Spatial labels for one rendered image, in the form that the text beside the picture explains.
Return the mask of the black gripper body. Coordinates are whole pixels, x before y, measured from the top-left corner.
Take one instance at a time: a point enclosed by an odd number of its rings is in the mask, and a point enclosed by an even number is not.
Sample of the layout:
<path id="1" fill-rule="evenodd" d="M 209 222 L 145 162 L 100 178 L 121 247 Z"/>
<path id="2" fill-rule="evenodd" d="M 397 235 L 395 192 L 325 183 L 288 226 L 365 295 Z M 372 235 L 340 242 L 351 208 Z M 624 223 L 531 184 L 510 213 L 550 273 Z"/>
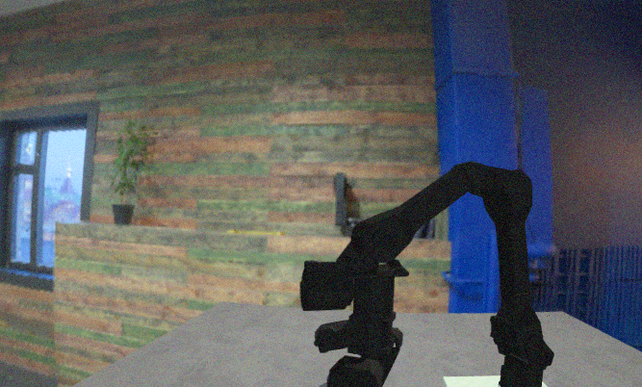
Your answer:
<path id="1" fill-rule="evenodd" d="M 382 356 L 387 356 L 396 343 L 399 349 L 403 333 L 393 327 L 396 318 L 394 308 L 386 312 L 364 312 L 353 307 L 348 323 L 354 324 L 355 345 L 347 345 L 347 351 L 356 351 L 356 356 L 344 356 L 329 369 L 328 383 L 334 387 L 379 387 L 384 368 Z"/>

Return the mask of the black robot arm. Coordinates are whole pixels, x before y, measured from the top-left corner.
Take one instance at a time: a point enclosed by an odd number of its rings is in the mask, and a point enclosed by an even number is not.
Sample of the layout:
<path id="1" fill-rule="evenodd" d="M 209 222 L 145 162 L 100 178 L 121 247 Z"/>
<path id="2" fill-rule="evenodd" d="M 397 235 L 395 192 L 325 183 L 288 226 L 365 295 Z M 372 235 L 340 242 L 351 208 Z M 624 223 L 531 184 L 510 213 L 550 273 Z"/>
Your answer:
<path id="1" fill-rule="evenodd" d="M 302 308 L 340 310 L 353 301 L 353 307 L 364 312 L 392 310 L 395 277 L 409 275 L 395 258 L 421 226 L 467 192 L 482 197 L 497 231 L 501 309 L 490 318 L 490 337 L 505 355 L 499 385 L 542 387 L 543 370 L 552 364 L 554 352 L 543 341 L 530 304 L 525 227 L 532 184 L 520 169 L 459 163 L 397 208 L 359 222 L 337 262 L 304 262 Z M 348 320 L 325 323 L 315 331 L 314 346 L 320 353 L 347 345 L 355 345 L 354 324 Z"/>

